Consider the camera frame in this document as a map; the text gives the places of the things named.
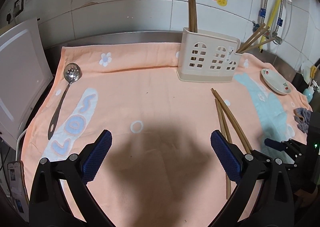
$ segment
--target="white cable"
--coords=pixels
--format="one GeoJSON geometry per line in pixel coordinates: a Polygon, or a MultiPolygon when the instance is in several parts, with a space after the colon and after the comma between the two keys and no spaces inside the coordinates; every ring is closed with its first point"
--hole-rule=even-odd
{"type": "Polygon", "coordinates": [[[17,140],[17,149],[16,149],[16,161],[18,160],[18,149],[19,149],[20,140],[22,139],[22,137],[25,135],[26,132],[27,132],[27,129],[25,129],[25,130],[20,134],[20,136],[18,137],[18,140],[17,140]]]}
{"type": "Polygon", "coordinates": [[[283,37],[282,41],[284,41],[284,40],[285,40],[285,38],[287,37],[287,35],[288,35],[288,33],[289,33],[290,25],[291,25],[292,9],[293,9],[293,7],[292,7],[292,2],[291,2],[291,4],[290,4],[290,5],[291,5],[291,11],[290,11],[289,26],[288,26],[288,29],[287,29],[287,33],[285,33],[285,36],[283,37]]]}
{"type": "Polygon", "coordinates": [[[290,2],[290,5],[291,5],[291,11],[290,11],[290,19],[289,19],[289,25],[288,25],[288,29],[287,29],[287,32],[285,33],[285,36],[282,38],[282,41],[284,41],[289,33],[289,29],[290,29],[290,25],[291,25],[291,18],[292,18],[292,9],[293,9],[293,6],[292,6],[292,1],[289,1],[290,2]]]}

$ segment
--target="towel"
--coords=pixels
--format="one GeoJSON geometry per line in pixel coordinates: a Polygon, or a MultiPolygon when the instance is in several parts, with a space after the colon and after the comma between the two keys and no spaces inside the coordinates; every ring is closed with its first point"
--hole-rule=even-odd
{"type": "Polygon", "coordinates": [[[308,128],[312,111],[307,110],[305,108],[297,108],[294,109],[293,112],[295,114],[294,120],[298,122],[298,129],[301,130],[303,133],[308,134],[308,128]]]}
{"type": "MultiPolygon", "coordinates": [[[[307,99],[291,84],[290,94],[273,93],[260,73],[275,71],[271,64],[243,54],[232,82],[182,82],[179,51],[175,43],[63,48],[53,87],[23,143],[28,194],[41,157],[66,159],[107,129],[112,146],[87,187],[116,226],[208,226],[226,202],[225,172],[210,143],[211,133],[220,129],[211,88],[229,106],[253,149],[269,152],[263,147],[266,137],[306,143],[293,109],[310,109],[307,99]],[[71,62],[83,75],[70,86],[48,141],[50,120],[68,84],[63,69],[71,62]]],[[[232,142],[244,153],[227,123],[232,142]]],[[[73,214],[83,219],[64,181],[62,188],[73,214]]],[[[258,183],[242,219],[250,214],[259,188],[258,183]]]]}

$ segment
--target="small plate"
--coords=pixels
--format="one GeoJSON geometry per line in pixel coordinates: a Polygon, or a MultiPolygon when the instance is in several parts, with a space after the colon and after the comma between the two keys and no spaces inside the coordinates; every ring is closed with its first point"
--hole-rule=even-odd
{"type": "Polygon", "coordinates": [[[266,84],[276,93],[286,95],[291,93],[288,82],[278,73],[270,69],[261,70],[262,77],[266,84]]]}

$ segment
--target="dish rack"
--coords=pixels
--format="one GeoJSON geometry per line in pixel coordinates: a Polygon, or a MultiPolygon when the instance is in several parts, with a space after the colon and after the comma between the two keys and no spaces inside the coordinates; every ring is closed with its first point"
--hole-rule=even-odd
{"type": "Polygon", "coordinates": [[[178,77],[189,82],[231,82],[242,54],[241,41],[233,36],[183,28],[178,77]]]}

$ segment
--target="metal skimmer ladle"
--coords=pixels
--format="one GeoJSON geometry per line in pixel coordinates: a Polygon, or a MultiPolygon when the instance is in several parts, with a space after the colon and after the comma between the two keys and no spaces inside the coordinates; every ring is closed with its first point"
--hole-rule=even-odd
{"type": "Polygon", "coordinates": [[[58,104],[58,107],[56,109],[56,111],[54,112],[53,116],[52,116],[52,119],[51,119],[51,122],[50,122],[50,126],[49,126],[49,129],[48,129],[48,140],[50,140],[53,136],[53,133],[54,133],[54,130],[56,129],[56,126],[57,126],[57,122],[58,122],[58,118],[59,118],[59,113],[60,113],[60,109],[61,109],[61,106],[62,106],[62,103],[63,103],[63,100],[67,94],[67,91],[70,87],[70,85],[72,83],[74,83],[75,81],[79,80],[80,77],[81,77],[81,69],[80,67],[75,64],[75,63],[70,63],[68,65],[66,65],[64,71],[63,71],[63,75],[64,75],[64,78],[67,80],[67,82],[69,83],[67,88],[64,90],[64,93],[61,97],[61,100],[58,104]]]}

